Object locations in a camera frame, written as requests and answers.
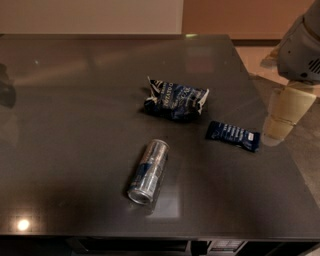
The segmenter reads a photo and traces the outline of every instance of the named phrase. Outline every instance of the can bottom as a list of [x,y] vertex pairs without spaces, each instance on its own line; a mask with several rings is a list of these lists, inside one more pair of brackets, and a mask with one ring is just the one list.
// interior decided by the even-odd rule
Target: can bottom
[[138,204],[149,204],[152,202],[150,196],[141,190],[131,190],[128,192],[128,196],[132,201]]

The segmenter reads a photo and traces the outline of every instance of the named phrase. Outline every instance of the aluminum can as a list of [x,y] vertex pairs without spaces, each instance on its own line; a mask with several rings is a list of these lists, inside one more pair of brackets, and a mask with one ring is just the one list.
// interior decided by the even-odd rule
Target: aluminum can
[[150,204],[160,189],[168,159],[166,142],[153,139],[147,146],[128,190],[129,198],[138,204]]

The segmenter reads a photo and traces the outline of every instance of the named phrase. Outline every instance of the floor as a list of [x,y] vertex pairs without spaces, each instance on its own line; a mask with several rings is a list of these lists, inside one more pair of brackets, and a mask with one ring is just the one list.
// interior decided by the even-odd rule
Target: floor
[[[236,49],[262,100],[268,106],[272,90],[288,83],[288,80],[278,75],[275,67],[270,67],[270,61],[264,61],[264,66],[267,64],[267,68],[260,65],[261,60],[265,59],[273,50],[273,47],[236,47]],[[306,185],[320,208],[320,126],[318,120],[320,120],[319,98],[316,99],[283,143],[290,151]],[[320,249],[310,252],[308,256],[320,256]]]

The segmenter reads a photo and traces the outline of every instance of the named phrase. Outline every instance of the bright light spot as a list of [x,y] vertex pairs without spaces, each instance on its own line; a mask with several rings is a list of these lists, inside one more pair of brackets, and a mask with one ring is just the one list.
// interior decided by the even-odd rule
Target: bright light spot
[[196,37],[198,34],[186,34],[186,38]]
[[18,222],[18,229],[20,231],[25,231],[28,229],[28,227],[30,226],[30,222],[28,220],[20,220]]

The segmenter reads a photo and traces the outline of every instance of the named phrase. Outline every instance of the dark gray table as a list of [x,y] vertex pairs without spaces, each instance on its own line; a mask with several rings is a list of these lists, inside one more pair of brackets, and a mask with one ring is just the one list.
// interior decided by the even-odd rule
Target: dark gray table
[[[1,235],[320,239],[284,145],[250,153],[204,139],[211,120],[261,131],[266,115],[227,36],[89,39],[0,38],[12,84],[0,95]],[[201,118],[146,115],[147,76],[209,88]],[[152,211],[126,189],[153,138],[171,149]]]

